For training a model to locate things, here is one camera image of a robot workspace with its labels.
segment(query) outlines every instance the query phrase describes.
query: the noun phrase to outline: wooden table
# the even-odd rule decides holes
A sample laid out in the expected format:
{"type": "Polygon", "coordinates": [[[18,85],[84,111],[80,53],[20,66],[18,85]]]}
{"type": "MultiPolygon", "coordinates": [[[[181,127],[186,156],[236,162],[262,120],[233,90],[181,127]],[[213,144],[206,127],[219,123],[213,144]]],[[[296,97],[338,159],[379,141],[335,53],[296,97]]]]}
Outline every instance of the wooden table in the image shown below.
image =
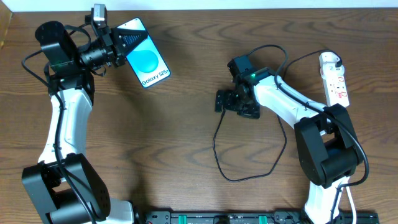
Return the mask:
{"type": "MultiPolygon", "coordinates": [[[[40,223],[21,182],[47,139],[51,104],[46,88],[21,67],[39,49],[34,37],[44,22],[75,26],[88,12],[15,13],[0,50],[0,221],[40,223]]],[[[274,173],[241,183],[225,181],[211,140],[220,119],[214,112],[218,89],[232,88],[226,64],[262,44],[283,45],[290,58],[328,47],[346,67],[348,108],[370,162],[369,179],[353,187],[358,210],[378,212],[381,223],[398,218],[398,10],[317,9],[244,11],[122,11],[109,13],[111,27],[140,17],[172,76],[143,89],[130,66],[96,77],[87,127],[87,158],[112,197],[132,200],[143,210],[264,211],[302,208],[309,181],[298,160],[294,132],[286,123],[287,149],[274,173]]],[[[77,44],[86,37],[73,36],[77,44]]],[[[262,50],[259,66],[277,68],[282,54],[262,50]]],[[[38,73],[43,55],[28,66],[38,73]]],[[[292,66],[287,83],[325,101],[316,56],[292,66]]],[[[217,150],[229,177],[267,172],[283,137],[267,108],[260,120],[227,112],[217,150]]],[[[361,178],[359,166],[352,180],[361,178]]],[[[349,210],[346,196],[341,208],[349,210]]]]}

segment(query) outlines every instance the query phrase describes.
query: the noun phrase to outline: samsung phone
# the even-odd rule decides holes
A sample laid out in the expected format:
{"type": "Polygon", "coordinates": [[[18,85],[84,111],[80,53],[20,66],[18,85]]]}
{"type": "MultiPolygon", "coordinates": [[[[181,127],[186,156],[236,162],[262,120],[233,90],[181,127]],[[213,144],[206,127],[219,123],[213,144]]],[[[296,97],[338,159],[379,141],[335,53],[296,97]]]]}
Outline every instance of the samsung phone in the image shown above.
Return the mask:
{"type": "MultiPolygon", "coordinates": [[[[139,18],[120,25],[120,29],[146,30],[139,18]]],[[[148,88],[169,77],[171,72],[157,50],[150,35],[127,55],[127,61],[136,73],[141,85],[148,88]]]]}

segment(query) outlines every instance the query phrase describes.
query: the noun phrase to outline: white power strip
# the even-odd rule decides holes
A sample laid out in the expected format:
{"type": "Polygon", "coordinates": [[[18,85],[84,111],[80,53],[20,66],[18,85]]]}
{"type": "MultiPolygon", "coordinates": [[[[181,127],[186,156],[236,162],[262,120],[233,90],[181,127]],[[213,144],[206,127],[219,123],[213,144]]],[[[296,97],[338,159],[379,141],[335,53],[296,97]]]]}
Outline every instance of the white power strip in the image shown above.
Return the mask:
{"type": "Polygon", "coordinates": [[[336,62],[340,58],[332,53],[325,52],[319,56],[321,77],[325,88],[326,102],[328,106],[339,103],[341,106],[349,106],[348,91],[344,79],[344,65],[336,68],[336,62]]]}

